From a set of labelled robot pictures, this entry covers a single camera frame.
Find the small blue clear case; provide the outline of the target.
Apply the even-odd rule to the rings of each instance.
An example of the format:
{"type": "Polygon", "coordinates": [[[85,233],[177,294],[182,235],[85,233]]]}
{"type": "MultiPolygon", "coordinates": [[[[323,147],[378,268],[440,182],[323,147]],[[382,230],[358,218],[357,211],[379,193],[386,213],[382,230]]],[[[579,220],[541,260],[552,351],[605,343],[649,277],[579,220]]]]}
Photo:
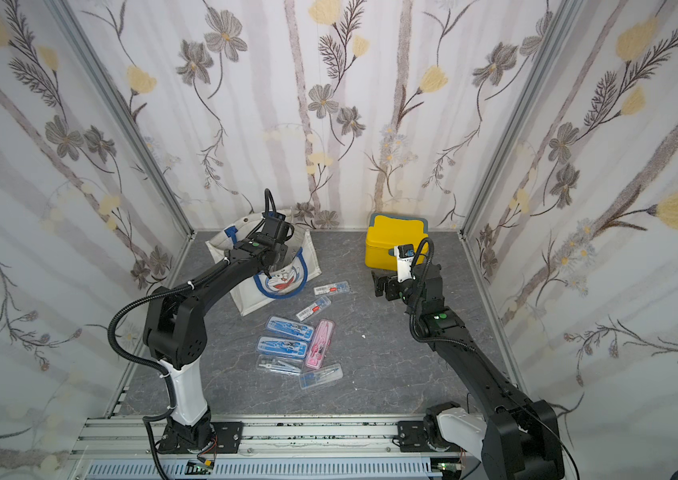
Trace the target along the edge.
{"type": "Polygon", "coordinates": [[[326,285],[316,286],[313,289],[313,292],[316,296],[331,296],[337,294],[350,293],[351,288],[347,281],[340,281],[326,285]]]}

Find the pink compass case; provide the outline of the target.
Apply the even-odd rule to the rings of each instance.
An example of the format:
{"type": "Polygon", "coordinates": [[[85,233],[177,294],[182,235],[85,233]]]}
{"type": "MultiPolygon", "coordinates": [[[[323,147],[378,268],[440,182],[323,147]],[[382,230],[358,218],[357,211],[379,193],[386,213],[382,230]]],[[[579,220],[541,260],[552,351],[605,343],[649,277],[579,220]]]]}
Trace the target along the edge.
{"type": "Polygon", "coordinates": [[[323,319],[319,322],[305,357],[304,365],[306,368],[317,370],[322,367],[334,330],[335,323],[333,321],[323,319]]]}

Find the clear compass case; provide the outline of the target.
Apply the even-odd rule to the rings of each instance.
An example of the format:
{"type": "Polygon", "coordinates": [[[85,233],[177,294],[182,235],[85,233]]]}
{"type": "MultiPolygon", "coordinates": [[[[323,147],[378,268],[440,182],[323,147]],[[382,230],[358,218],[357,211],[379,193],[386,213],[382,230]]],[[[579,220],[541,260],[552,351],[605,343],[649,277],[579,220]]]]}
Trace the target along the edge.
{"type": "Polygon", "coordinates": [[[326,384],[331,384],[343,378],[343,370],[339,363],[322,367],[318,370],[303,372],[299,377],[302,390],[309,390],[326,384]]]}
{"type": "Polygon", "coordinates": [[[302,361],[294,358],[260,355],[257,359],[256,368],[273,374],[300,376],[302,374],[302,361]]]}

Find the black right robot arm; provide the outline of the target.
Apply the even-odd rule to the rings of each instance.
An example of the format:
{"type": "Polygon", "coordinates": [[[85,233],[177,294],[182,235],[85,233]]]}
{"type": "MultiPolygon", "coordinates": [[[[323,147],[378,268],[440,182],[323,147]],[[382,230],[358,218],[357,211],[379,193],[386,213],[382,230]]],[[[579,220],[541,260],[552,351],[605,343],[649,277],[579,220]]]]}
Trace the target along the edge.
{"type": "Polygon", "coordinates": [[[442,404],[428,411],[430,444],[454,444],[480,458],[489,479],[561,479],[564,446],[556,413],[533,401],[482,352],[466,324],[446,305],[440,267],[414,267],[412,277],[372,274],[375,295],[406,305],[409,332],[453,369],[482,416],[442,404]]]}

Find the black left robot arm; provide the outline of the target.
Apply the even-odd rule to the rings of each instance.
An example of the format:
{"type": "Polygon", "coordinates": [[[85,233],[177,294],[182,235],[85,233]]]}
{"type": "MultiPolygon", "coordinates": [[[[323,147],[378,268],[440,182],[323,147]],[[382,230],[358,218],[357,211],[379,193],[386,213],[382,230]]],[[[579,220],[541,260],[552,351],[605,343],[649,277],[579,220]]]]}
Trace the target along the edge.
{"type": "Polygon", "coordinates": [[[143,342],[152,357],[150,365],[167,384],[169,425],[181,435],[198,437],[211,425],[199,373],[208,341],[206,314],[243,281],[282,263],[293,231],[285,215],[265,213],[200,277],[174,289],[161,288],[149,301],[143,342]]]}

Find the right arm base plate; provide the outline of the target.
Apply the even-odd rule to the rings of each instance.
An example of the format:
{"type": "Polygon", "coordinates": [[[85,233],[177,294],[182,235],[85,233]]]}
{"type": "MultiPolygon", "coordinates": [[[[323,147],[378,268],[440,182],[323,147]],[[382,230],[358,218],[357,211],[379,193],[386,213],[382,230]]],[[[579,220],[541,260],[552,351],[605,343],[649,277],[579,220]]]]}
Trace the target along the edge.
{"type": "Polygon", "coordinates": [[[457,448],[430,437],[422,420],[401,420],[397,422],[397,434],[393,444],[403,453],[445,453],[455,452],[457,448]]]}

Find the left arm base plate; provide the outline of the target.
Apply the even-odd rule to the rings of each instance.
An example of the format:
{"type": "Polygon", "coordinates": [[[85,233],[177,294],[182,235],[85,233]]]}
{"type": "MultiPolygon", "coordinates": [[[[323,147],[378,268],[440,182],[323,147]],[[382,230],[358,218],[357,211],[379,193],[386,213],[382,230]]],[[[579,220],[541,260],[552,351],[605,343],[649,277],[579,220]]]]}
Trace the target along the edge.
{"type": "Polygon", "coordinates": [[[211,451],[236,454],[242,439],[242,422],[201,421],[187,426],[171,420],[157,443],[161,454],[189,454],[211,451]]]}

